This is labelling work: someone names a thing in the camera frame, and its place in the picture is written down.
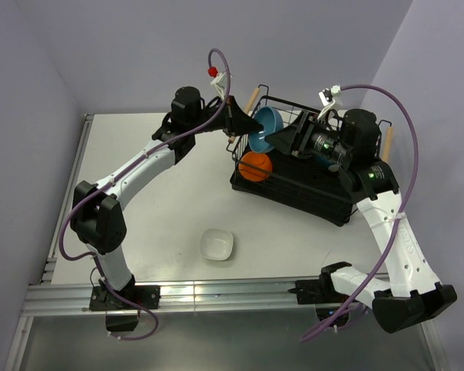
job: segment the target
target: blue bowl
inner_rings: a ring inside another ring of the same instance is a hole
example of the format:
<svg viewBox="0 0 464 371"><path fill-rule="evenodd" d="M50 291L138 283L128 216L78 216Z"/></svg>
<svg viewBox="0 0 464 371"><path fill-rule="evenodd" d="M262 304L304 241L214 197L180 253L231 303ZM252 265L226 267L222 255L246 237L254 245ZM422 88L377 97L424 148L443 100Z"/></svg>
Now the blue bowl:
<svg viewBox="0 0 464 371"><path fill-rule="evenodd" d="M263 126L263 130L249 134L249 147L257 153L270 152L274 146L264 141L264 137L284 128L280 113L273 107L265 106L256 112L253 119Z"/></svg>

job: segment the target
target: orange bowl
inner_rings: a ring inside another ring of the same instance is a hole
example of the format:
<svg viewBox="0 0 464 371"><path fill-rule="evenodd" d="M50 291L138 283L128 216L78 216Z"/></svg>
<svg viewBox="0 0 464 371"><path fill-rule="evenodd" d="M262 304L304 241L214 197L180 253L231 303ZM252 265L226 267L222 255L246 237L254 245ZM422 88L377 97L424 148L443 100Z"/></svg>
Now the orange bowl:
<svg viewBox="0 0 464 371"><path fill-rule="evenodd" d="M239 173L245 179L251 180L252 182L263 182L270 176L267 172L271 172L273 170L271 160L265 153L248 152L242 156L241 162L243 163L239 163ZM260 168L265 172L252 168L248 165Z"/></svg>

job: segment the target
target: gray wall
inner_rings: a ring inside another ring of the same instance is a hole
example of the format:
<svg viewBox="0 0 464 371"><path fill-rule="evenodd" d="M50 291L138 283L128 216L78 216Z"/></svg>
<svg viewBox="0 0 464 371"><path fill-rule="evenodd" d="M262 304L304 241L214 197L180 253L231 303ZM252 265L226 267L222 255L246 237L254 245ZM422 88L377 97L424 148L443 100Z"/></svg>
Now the gray wall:
<svg viewBox="0 0 464 371"><path fill-rule="evenodd" d="M459 301L436 323L454 370L464 370L464 0L417 0L374 79L414 118L420 171L408 215L430 264ZM405 189L411 138L402 116L368 93L363 106L396 125L391 164Z"/></svg>
<svg viewBox="0 0 464 371"><path fill-rule="evenodd" d="M245 104L259 83L304 104L369 82L411 0L16 0L85 112L167 111L176 89L212 97L221 48ZM363 93L354 94L358 104Z"/></svg>
<svg viewBox="0 0 464 371"><path fill-rule="evenodd" d="M19 8L0 0L0 369L43 270L80 122Z"/></svg>

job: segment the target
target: wooden handle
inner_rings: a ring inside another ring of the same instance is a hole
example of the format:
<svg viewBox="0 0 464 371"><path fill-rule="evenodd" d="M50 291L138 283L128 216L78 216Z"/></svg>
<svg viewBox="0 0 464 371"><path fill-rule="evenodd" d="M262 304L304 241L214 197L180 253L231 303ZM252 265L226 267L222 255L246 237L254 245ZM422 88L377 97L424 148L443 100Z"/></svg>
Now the wooden handle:
<svg viewBox="0 0 464 371"><path fill-rule="evenodd" d="M389 126L387 133L385 134L385 144L384 144L384 153L381 156L381 159L385 162L388 162L390 157L390 150L392 148L392 139L394 138L394 128Z"/></svg>
<svg viewBox="0 0 464 371"><path fill-rule="evenodd" d="M249 114L249 111L253 107L254 102L256 101L256 98L258 98L258 95L260 93L260 87L257 87L254 89L253 94L251 94L251 98L249 98L249 101L246 104L246 107L244 107L244 112L246 114ZM230 137L229 138L229 143L234 143L235 142L235 137Z"/></svg>

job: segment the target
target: wire rack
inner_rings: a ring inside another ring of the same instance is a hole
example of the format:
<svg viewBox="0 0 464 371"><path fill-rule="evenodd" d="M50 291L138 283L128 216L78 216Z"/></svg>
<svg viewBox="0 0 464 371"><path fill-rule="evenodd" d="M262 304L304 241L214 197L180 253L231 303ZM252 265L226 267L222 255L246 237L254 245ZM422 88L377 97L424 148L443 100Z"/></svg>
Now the wire rack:
<svg viewBox="0 0 464 371"><path fill-rule="evenodd" d="M264 106L273 107L282 116L285 125L290 125L300 115L301 111L318 114L319 110L307 107L288 100L283 100L266 94L262 96L253 115ZM332 130L339 130L341 118L332 112L334 120ZM268 157L273 164L273 171L267 172L246 162L242 162L243 156L250 151L247 143L247 135L239 137L235 144L229 144L227 150L231 152L235 162L234 173L230 178L232 188L253 193L258 196L272 199L276 202L295 207L307 213L320 216L337 226L349 222L353 211L353 204L349 194L342 188L336 172L328 170L326 163L319 158L299 159L290 155L283 155L273 150ZM244 172L258 175L263 173L264 180L252 182L243 177Z"/></svg>

